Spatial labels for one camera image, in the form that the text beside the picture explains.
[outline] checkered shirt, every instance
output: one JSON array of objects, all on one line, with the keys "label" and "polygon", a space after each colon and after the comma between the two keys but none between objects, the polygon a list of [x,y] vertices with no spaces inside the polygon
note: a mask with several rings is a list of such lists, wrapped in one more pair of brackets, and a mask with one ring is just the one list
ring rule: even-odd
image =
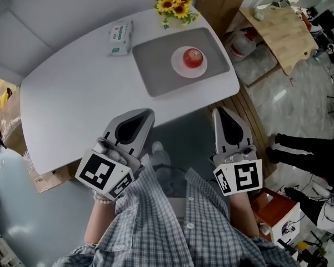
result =
[{"label": "checkered shirt", "polygon": [[194,170],[185,179],[183,228],[147,165],[117,200],[117,216],[100,242],[77,248],[54,266],[238,267],[241,260],[254,266],[298,266],[271,242],[250,239],[233,228],[225,202]]}]

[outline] flower bouquet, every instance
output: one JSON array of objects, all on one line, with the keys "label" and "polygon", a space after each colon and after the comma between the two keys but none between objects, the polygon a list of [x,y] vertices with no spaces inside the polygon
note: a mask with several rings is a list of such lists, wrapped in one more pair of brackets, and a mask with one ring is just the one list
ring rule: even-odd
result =
[{"label": "flower bouquet", "polygon": [[158,14],[164,16],[162,21],[162,26],[167,29],[169,28],[170,18],[178,19],[181,21],[182,25],[185,26],[195,21],[200,13],[193,13],[190,11],[189,6],[192,4],[193,0],[155,0],[154,5],[157,9]]}]

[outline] person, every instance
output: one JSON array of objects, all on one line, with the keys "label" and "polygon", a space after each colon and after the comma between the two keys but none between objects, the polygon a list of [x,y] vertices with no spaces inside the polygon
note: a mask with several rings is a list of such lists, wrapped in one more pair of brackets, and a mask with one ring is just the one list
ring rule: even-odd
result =
[{"label": "person", "polygon": [[334,192],[334,139],[311,139],[278,133],[275,143],[311,154],[292,154],[268,147],[266,154],[272,163],[283,162],[324,178],[332,186],[331,192]]},{"label": "person", "polygon": [[[94,195],[85,245],[55,267],[297,266],[288,253],[259,237],[247,193],[230,196],[228,209],[193,169],[184,174],[172,168],[161,143],[154,143],[152,152],[115,203]],[[181,199],[183,208],[173,199]]]},{"label": "person", "polygon": [[312,200],[293,188],[284,188],[284,192],[291,200],[300,203],[300,209],[317,228],[334,232],[334,196]]}]

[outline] gray tray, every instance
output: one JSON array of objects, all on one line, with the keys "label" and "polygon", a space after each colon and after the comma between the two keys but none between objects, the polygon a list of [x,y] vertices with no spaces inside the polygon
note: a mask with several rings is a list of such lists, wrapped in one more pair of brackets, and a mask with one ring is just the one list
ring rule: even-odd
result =
[{"label": "gray tray", "polygon": [[[206,56],[207,69],[202,76],[189,79],[174,71],[171,64],[172,54],[183,46],[196,47]],[[152,39],[134,46],[132,54],[151,97],[160,96],[230,70],[218,44],[207,28],[190,29]]]}]

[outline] gray floor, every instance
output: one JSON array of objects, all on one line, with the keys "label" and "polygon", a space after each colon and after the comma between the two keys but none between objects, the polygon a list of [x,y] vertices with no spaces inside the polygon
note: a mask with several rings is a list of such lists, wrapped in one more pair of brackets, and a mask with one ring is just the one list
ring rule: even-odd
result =
[{"label": "gray floor", "polygon": [[[334,64],[330,63],[327,54],[320,58],[319,61],[313,58],[299,61],[290,76],[277,71],[248,89],[267,135],[284,133],[299,137],[334,138],[334,113],[328,114],[334,105],[333,100],[326,97],[334,97]],[[274,65],[275,59],[268,48],[259,46],[245,60],[235,63],[234,67],[240,79],[249,84]],[[274,148],[296,154],[305,153],[279,145]],[[316,196],[311,185],[308,185],[311,178],[309,172],[286,164],[278,164],[277,167],[266,180],[267,187],[277,191],[282,186],[299,184],[299,189],[303,189],[306,195]],[[312,179],[327,186],[322,178],[314,176]],[[302,238],[308,237],[310,230],[316,228],[305,217],[301,221]]]},{"label": "gray floor", "polygon": [[[163,143],[173,166],[212,177],[213,131],[202,111],[155,128],[146,147],[154,140]],[[38,194],[20,155],[0,150],[0,232],[26,266],[52,266],[82,245],[92,206],[91,190],[78,181]]]}]

